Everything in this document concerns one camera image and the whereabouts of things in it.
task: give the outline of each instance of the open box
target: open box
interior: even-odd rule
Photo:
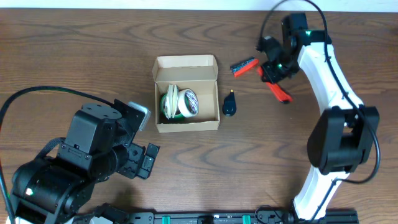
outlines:
[[[213,55],[157,57],[152,73],[155,80],[155,121],[160,133],[218,129],[218,67]],[[167,93],[169,84],[176,84],[179,90],[189,88],[195,92],[199,101],[196,116],[170,121],[160,112],[160,99]]]

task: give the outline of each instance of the white background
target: white background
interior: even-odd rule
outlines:
[[[398,12],[398,0],[313,0],[323,11]],[[0,7],[89,9],[268,10],[279,0],[0,0]],[[290,1],[278,10],[313,11],[307,2]]]

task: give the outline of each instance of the wooden tabletop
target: wooden tabletop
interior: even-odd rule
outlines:
[[[277,12],[265,33],[282,38]],[[69,9],[0,10],[0,103],[37,85],[58,85],[113,101],[155,109],[151,70],[156,56],[213,54],[219,66],[220,106],[230,89],[238,112],[221,115],[218,131],[159,134],[154,116],[135,142],[160,145],[147,180],[114,174],[95,186],[81,211],[109,202],[158,212],[287,207],[310,163],[307,139],[319,110],[305,75],[281,85],[294,97],[279,103],[254,71],[233,78],[229,66],[259,55],[254,45],[266,12]],[[321,28],[317,13],[310,28]],[[377,106],[382,162],[366,185],[342,184],[329,208],[355,208],[361,223],[398,220],[398,14],[326,13],[337,59],[356,94]],[[66,136],[86,98],[58,92],[24,95],[9,108],[0,155],[11,191],[12,174],[52,138]],[[363,179],[374,151],[351,179]],[[6,212],[0,202],[0,222]]]

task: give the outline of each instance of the wooden table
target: wooden table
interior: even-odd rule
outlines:
[[[281,39],[277,12],[266,34]],[[279,103],[254,71],[233,78],[229,66],[255,55],[266,12],[137,10],[0,10],[0,102],[22,88],[59,85],[109,101],[135,101],[154,112],[151,70],[156,56],[214,54],[220,68],[220,106],[233,89],[238,112],[221,117],[218,131],[159,134],[152,116],[135,142],[161,146],[151,177],[114,174],[95,187],[82,211],[109,202],[158,212],[287,207],[308,174],[307,139],[319,118],[305,75],[281,85],[293,96]],[[322,27],[317,13],[311,28]],[[343,184],[329,208],[355,208],[361,223],[398,220],[397,14],[326,13],[345,76],[381,117],[382,164],[366,185]],[[258,55],[262,60],[265,55]],[[9,108],[0,135],[8,189],[16,169],[52,138],[66,136],[74,113],[90,100],[66,93],[25,95]],[[352,179],[365,178],[374,152]],[[0,222],[6,213],[0,203]]]

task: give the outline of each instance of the white tape roll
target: white tape roll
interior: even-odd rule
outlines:
[[[185,98],[187,98],[190,108],[187,107],[187,104],[185,103]],[[191,118],[198,114],[199,101],[192,90],[186,89],[178,93],[178,109],[180,110],[181,114],[186,118]]]

